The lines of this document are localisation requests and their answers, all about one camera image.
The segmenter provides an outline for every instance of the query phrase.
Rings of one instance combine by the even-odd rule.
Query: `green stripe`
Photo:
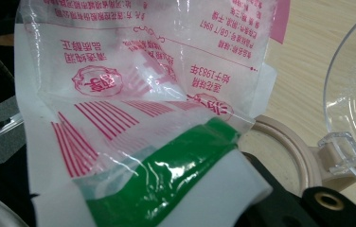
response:
[[[97,226],[156,226],[238,138],[217,117],[184,132],[146,158],[116,194],[87,201]]]

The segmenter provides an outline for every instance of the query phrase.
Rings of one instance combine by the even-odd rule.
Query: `plastic bag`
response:
[[[224,121],[252,126],[275,5],[21,1],[38,96],[97,225],[160,223],[235,149]]]

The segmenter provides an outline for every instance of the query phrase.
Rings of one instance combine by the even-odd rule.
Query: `beige plastic part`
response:
[[[310,148],[294,131],[282,123],[264,115],[257,117],[256,120],[252,130],[272,136],[294,157],[300,175],[300,193],[308,187],[320,185],[343,190],[356,182],[356,177],[352,173],[333,175],[329,172],[330,167],[341,162],[331,143],[322,148]]]

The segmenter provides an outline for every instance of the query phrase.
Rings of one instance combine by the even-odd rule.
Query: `red logo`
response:
[[[188,100],[194,100],[201,103],[207,109],[218,115],[224,121],[228,121],[234,114],[234,110],[230,105],[223,101],[219,101],[216,97],[205,93],[196,94],[195,96],[187,95]]]
[[[114,96],[122,90],[122,76],[116,69],[89,65],[72,78],[75,89],[88,96]]]

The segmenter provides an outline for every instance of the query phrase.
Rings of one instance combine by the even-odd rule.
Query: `table surface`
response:
[[[323,90],[329,63],[356,23],[356,1],[291,2],[284,45],[276,50],[278,71],[267,115],[293,131],[308,146],[327,134]],[[342,191],[356,203],[356,183]]]

